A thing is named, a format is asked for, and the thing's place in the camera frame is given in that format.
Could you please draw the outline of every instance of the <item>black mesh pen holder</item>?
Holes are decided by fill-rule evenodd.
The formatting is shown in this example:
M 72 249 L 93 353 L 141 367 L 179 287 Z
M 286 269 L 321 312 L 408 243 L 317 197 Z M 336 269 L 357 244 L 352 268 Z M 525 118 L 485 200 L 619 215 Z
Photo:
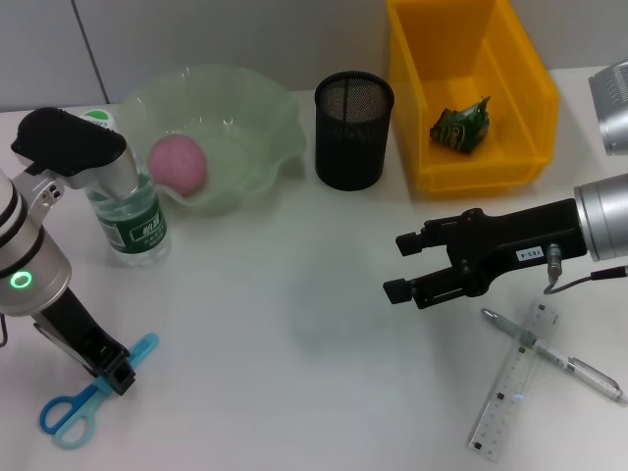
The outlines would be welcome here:
M 381 78 L 342 72 L 316 88 L 316 173 L 329 186 L 355 191 L 384 170 L 394 95 Z

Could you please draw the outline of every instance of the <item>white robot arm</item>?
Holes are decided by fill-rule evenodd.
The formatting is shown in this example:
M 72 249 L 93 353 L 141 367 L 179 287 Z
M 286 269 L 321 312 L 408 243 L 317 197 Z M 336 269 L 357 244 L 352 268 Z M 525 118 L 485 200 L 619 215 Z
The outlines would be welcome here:
M 553 289 L 562 260 L 587 252 L 596 262 L 628 255 L 628 174 L 576 186 L 574 192 L 574 198 L 503 216 L 470 209 L 428 221 L 419 234 L 400 235 L 396 244 L 403 256 L 444 245 L 451 267 L 384 283 L 391 303 L 414 299 L 424 309 L 460 296 L 480 296 L 504 273 L 546 263 L 546 294 L 584 281 L 626 277 L 622 266 Z
M 43 335 L 123 394 L 134 381 L 129 352 L 72 293 L 70 262 L 42 222 L 65 185 L 130 196 L 137 172 L 127 143 L 113 131 L 42 108 L 20 123 L 12 149 L 30 165 L 13 181 L 0 172 L 0 313 L 31 316 Z

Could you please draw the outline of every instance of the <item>yellow plastic bin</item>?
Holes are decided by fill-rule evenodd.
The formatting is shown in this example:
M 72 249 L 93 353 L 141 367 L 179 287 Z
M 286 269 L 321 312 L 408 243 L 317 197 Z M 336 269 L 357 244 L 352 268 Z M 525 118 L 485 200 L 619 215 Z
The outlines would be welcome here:
M 409 180 L 472 193 L 535 179 L 551 161 L 558 92 L 507 0 L 388 0 L 393 125 Z M 491 96 L 470 155 L 430 139 L 444 108 Z

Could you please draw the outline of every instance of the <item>blue scissors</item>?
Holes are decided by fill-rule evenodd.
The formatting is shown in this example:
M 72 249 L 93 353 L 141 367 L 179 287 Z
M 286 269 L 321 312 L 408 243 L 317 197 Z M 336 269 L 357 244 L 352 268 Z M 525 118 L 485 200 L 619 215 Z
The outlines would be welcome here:
M 129 363 L 134 369 L 141 361 L 148 356 L 157 345 L 159 344 L 159 337 L 157 334 L 147 334 L 138 343 L 136 343 L 130 350 Z M 74 396 L 60 395 L 55 397 L 41 409 L 39 414 L 39 425 L 41 430 L 46 434 L 54 435 L 55 442 L 61 448 L 74 449 L 85 445 L 96 430 L 96 422 L 94 415 L 100 405 L 109 397 L 113 392 L 107 380 L 99 376 L 91 385 L 85 388 L 82 392 Z M 59 422 L 48 427 L 46 425 L 46 416 L 50 410 L 56 405 L 67 403 L 70 405 L 70 411 L 64 415 Z M 83 436 L 74 441 L 66 442 L 63 440 L 63 436 L 68 432 L 79 420 L 84 419 L 86 421 L 85 433 Z

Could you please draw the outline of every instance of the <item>pen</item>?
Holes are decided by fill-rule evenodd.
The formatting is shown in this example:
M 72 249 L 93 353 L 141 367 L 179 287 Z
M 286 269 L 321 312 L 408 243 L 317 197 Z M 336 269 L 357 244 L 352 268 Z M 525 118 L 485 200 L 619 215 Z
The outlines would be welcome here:
M 609 399 L 622 404 L 628 404 L 628 396 L 623 393 L 617 382 L 612 378 L 609 378 L 607 375 L 578 358 L 564 355 L 539 339 L 532 332 L 518 326 L 501 314 L 497 314 L 489 309 L 482 309 L 482 313 L 499 329 L 517 339 L 524 347 L 532 348 L 549 363 L 571 373 L 580 381 L 604 394 Z

